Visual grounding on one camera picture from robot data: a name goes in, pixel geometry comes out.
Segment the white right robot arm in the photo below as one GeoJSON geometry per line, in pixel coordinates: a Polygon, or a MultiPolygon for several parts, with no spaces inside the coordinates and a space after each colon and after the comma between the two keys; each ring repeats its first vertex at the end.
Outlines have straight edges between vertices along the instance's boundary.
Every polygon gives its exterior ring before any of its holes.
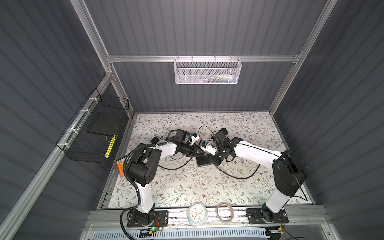
{"type": "Polygon", "coordinates": [[[286,203],[301,188],[307,174],[292,151],[264,149],[238,137],[229,139],[227,134],[226,129],[221,129],[212,136],[210,142],[201,142],[200,147],[217,168],[223,160],[231,156],[252,161],[273,173],[275,188],[260,213],[265,222],[273,223],[284,213],[286,203]]]}

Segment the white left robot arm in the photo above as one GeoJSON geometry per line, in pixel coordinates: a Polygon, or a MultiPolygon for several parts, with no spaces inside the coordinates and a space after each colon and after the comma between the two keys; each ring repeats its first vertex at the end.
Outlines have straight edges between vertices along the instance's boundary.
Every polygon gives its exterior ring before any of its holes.
{"type": "Polygon", "coordinates": [[[199,147],[200,136],[181,129],[171,130],[162,138],[153,137],[149,144],[139,144],[125,156],[117,159],[120,172],[135,188],[138,203],[130,210],[132,219],[144,226],[155,220],[155,204],[151,182],[156,176],[160,159],[181,153],[185,157],[197,158],[205,153],[199,147]]]}

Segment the black power adapter with cord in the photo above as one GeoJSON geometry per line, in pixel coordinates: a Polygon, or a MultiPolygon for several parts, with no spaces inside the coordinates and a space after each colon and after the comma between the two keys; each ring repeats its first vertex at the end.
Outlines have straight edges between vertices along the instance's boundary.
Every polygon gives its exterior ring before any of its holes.
{"type": "Polygon", "coordinates": [[[200,130],[201,128],[207,128],[211,132],[211,141],[218,141],[218,142],[223,142],[227,139],[227,134],[228,131],[226,128],[222,128],[218,131],[212,131],[208,126],[203,125],[199,127],[198,129],[198,136],[202,139],[203,137],[200,136],[200,130]]]}

